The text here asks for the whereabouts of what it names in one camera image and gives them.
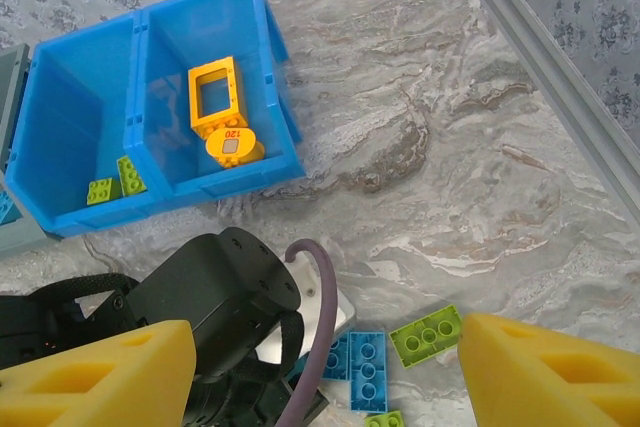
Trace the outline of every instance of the lego brick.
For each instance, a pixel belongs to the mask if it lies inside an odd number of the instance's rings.
[[[89,183],[87,205],[100,204],[110,200],[119,199],[122,196],[120,181],[114,178],[94,180]]]
[[[349,334],[343,335],[331,345],[322,378],[349,380]]]
[[[387,356],[384,332],[350,332],[351,410],[386,413]]]
[[[366,427],[404,427],[404,420],[402,420],[402,413],[394,410],[388,414],[367,417],[364,419],[364,425]]]
[[[216,109],[216,112],[207,115],[204,105],[206,100],[202,93],[203,86],[223,79],[227,80],[229,105],[223,109]],[[191,128],[202,140],[207,140],[217,129],[249,126],[242,87],[242,74],[232,56],[189,69],[189,113]]]
[[[147,190],[147,187],[140,178],[140,174],[138,174],[138,171],[133,166],[133,162],[131,162],[128,155],[118,159],[118,175],[120,176],[122,193],[125,197],[139,194]]]
[[[225,169],[264,158],[264,146],[248,128],[216,129],[205,143],[207,153]]]
[[[287,381],[290,381],[292,379],[298,378],[300,377],[300,375],[302,374],[302,372],[304,371],[305,366],[307,365],[307,359],[309,358],[309,355],[305,355],[303,357],[300,357],[296,363],[293,366],[293,369],[291,369],[291,372],[289,372],[285,379]]]
[[[15,222],[20,217],[22,217],[22,215],[18,210],[18,206],[14,204],[9,194],[6,192],[0,193],[0,227]]]
[[[405,368],[412,367],[458,343],[461,321],[454,305],[394,330],[391,342]]]

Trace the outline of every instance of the yellow lego window frame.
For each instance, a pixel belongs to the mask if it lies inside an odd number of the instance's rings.
[[[248,127],[242,75],[232,56],[189,69],[189,114],[191,128],[206,140],[223,127]],[[229,107],[203,115],[202,86],[227,79]]]

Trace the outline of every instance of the yellow foam pad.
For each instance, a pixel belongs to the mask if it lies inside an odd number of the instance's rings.
[[[484,314],[458,354],[479,427],[640,425],[640,355]]]
[[[191,327],[166,321],[0,371],[2,427],[181,425]]]

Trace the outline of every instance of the black strap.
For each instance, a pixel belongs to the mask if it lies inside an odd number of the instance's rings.
[[[74,277],[46,285],[27,296],[41,304],[63,304],[87,295],[109,292],[115,289],[131,290],[138,281],[124,274],[107,273]]]
[[[282,357],[280,364],[245,357],[231,371],[231,375],[247,382],[268,384],[282,379],[295,365],[304,341],[304,319],[299,312],[285,312],[280,316]]]

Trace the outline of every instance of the yellow lego brick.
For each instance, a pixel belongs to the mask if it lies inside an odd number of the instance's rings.
[[[118,179],[109,177],[108,179],[94,180],[89,183],[89,193],[87,194],[87,205],[100,204],[110,200],[119,199],[122,196],[122,189]]]
[[[458,355],[479,427],[640,425],[640,355],[484,314]]]
[[[264,146],[247,128],[216,129],[205,144],[207,153],[225,169],[264,158]]]
[[[195,365],[176,320],[0,370],[0,426],[179,426]]]
[[[202,86],[224,78],[227,79],[229,107],[213,114],[204,115]],[[216,129],[248,127],[242,75],[237,69],[233,57],[225,57],[224,59],[189,69],[189,114],[191,128],[203,140],[207,140],[209,135]]]
[[[125,197],[147,190],[147,187],[144,185],[144,182],[128,155],[118,159],[118,175],[120,176],[122,192]]]

